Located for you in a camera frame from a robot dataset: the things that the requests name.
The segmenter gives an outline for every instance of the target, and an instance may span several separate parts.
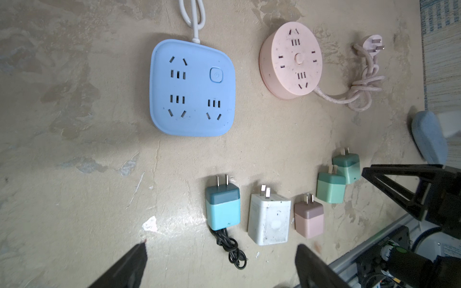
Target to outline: teal charger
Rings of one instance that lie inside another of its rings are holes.
[[[230,183],[226,175],[226,185],[210,186],[205,189],[207,201],[207,222],[216,231],[240,223],[240,189]]]
[[[333,165],[337,165],[337,174],[346,177],[346,184],[360,179],[360,159],[358,154],[349,153],[349,148],[341,151],[341,155],[333,157]]]
[[[330,165],[328,173],[320,172],[317,180],[317,199],[327,203],[343,203],[346,178],[336,174],[337,166]]]

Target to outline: table surface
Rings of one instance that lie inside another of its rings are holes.
[[[401,215],[364,179],[326,204],[325,232],[260,247],[247,235],[250,194],[261,184],[292,200],[314,192],[341,147],[361,166],[422,163],[407,118],[424,109],[419,1],[205,0],[202,44],[236,70],[235,121],[220,137],[161,133],[149,115],[155,45],[188,40],[177,1],[18,0],[0,6],[0,286],[86,287],[147,239],[142,287],[283,287],[298,278],[296,246],[330,263]],[[273,96],[258,55],[280,25],[317,37],[319,86],[342,94],[364,59],[352,44],[380,34],[383,91],[357,113],[310,93]],[[208,231],[205,187],[229,174],[241,223],[229,228],[248,257],[237,270]],[[157,232],[142,224],[156,217]]]

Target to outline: blue power button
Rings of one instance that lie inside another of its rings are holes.
[[[211,68],[210,79],[213,82],[220,83],[223,80],[223,71],[220,68]]]

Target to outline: blue fabric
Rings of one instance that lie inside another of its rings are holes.
[[[429,164],[444,165],[447,162],[447,140],[434,113],[430,111],[416,113],[411,123],[411,132],[418,149]]]

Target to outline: outlet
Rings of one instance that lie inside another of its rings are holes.
[[[160,42],[152,53],[150,112],[162,132],[219,136],[235,115],[235,70],[219,50],[180,40]]]
[[[269,91],[284,100],[312,92],[322,75],[319,43],[298,22],[285,23],[264,41],[259,64]]]

